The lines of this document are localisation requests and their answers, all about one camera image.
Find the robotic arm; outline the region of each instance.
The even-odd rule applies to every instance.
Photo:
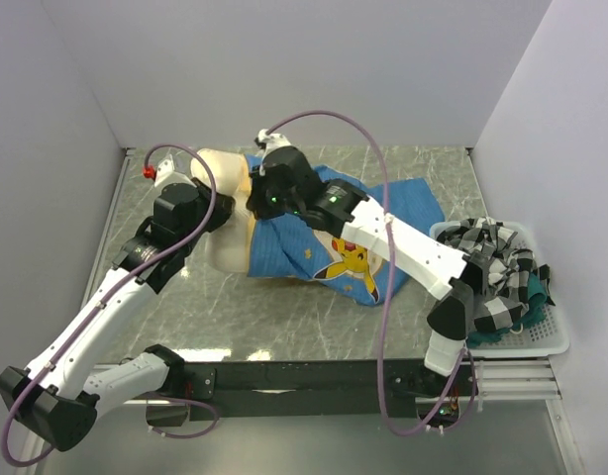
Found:
[[[380,204],[345,180],[323,182],[284,135],[262,130],[255,141],[264,150],[261,165],[251,172],[248,200],[257,219],[293,214],[314,230],[361,245],[386,260],[386,224],[391,224],[396,266],[437,300],[428,316],[432,335],[425,366],[449,376],[469,333],[474,295],[485,292],[486,258],[444,246],[385,215]]]
[[[200,235],[123,285],[107,303],[100,300],[122,279],[155,255],[188,238],[205,218],[211,190],[174,171],[171,157],[157,169],[153,213],[137,229],[113,260],[94,297],[64,332],[27,367],[8,367],[0,375],[0,394],[11,409],[32,381],[37,384],[24,399],[16,419],[57,450],[65,451],[83,439],[96,419],[143,393],[183,394],[186,383],[183,359],[173,351],[155,345],[134,360],[111,370],[91,375],[93,366],[107,350],[113,337],[129,319],[155,297],[182,269]],[[234,199],[216,194],[214,211],[203,232],[221,227],[234,210]],[[94,308],[95,318],[77,333]],[[72,340],[55,364],[58,348]]]

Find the pile of clothes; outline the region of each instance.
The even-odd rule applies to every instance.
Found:
[[[476,306],[471,348],[495,343],[505,333],[519,333],[546,317],[543,307],[553,305],[551,270],[539,266],[530,249],[514,245],[517,232],[491,218],[452,222],[437,236],[440,243],[467,252],[477,250],[489,258],[487,292]]]

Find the red connector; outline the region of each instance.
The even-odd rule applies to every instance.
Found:
[[[156,170],[152,165],[145,166],[143,174],[145,178],[149,178],[152,181],[156,179]]]

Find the blue cloth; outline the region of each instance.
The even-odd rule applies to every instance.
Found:
[[[247,155],[250,169],[260,158]],[[368,188],[357,179],[327,166],[315,170],[322,180],[342,178],[364,190],[379,203],[383,186]],[[423,179],[390,183],[390,212],[428,235],[430,227],[445,219],[443,211]],[[250,277],[297,277],[319,280],[363,305],[376,305],[384,300],[388,285],[388,263],[363,247],[335,239],[326,233],[313,232],[299,218],[283,215],[258,221],[253,230],[250,255]],[[394,293],[408,280],[397,270]]]
[[[472,332],[467,337],[467,346],[469,348],[477,348],[483,343],[497,343],[502,339],[502,335],[510,330],[518,332],[521,327],[529,329],[539,322],[543,322],[546,318],[543,308],[544,304],[549,301],[549,294],[540,278],[533,273],[529,275],[527,292],[529,294],[529,311],[513,327],[510,329],[500,329],[492,333]]]

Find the white wall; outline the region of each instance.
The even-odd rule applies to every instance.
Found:
[[[119,142],[247,144],[312,108],[474,145],[550,0],[45,0]],[[362,143],[334,122],[299,142]]]
[[[589,473],[608,474],[608,0],[555,0],[474,154],[495,217],[534,231],[572,347],[553,360]]]
[[[40,2],[0,0],[0,371],[78,310],[120,151]]]

